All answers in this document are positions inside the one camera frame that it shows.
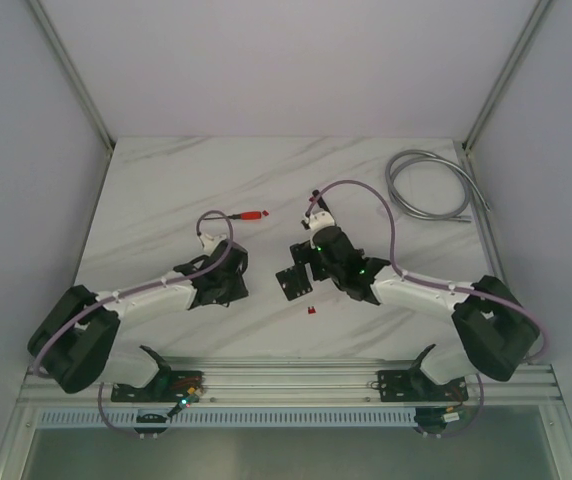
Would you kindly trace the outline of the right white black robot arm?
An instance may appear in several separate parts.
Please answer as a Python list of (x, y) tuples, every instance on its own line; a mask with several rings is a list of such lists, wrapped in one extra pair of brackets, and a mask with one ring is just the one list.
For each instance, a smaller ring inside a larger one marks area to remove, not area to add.
[(541, 335), (494, 276), (473, 283), (412, 281), (390, 261), (365, 256), (338, 226), (318, 230), (290, 251), (293, 266), (276, 275), (290, 300), (309, 293), (312, 282), (329, 279), (355, 301), (403, 307), (453, 324), (457, 340), (427, 346), (409, 370), (410, 390), (419, 398), (430, 399), (451, 381), (478, 373), (508, 381)]

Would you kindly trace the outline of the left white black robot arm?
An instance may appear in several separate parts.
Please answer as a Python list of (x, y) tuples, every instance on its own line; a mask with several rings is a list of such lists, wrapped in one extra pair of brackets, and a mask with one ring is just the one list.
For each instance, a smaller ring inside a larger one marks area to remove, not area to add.
[(176, 372), (152, 347), (121, 340), (119, 334), (164, 315), (227, 307), (246, 298), (247, 268), (247, 251), (224, 240), (148, 284), (101, 293), (73, 286), (27, 343), (33, 369), (45, 370), (67, 394), (103, 382), (119, 387), (129, 400), (167, 401), (174, 396)]

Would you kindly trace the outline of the black fuse box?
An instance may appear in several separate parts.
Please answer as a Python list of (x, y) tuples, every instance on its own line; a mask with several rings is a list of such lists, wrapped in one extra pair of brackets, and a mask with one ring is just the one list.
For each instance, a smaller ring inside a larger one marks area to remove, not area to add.
[(304, 265), (293, 265), (277, 272), (275, 277), (288, 301), (296, 300), (312, 291)]

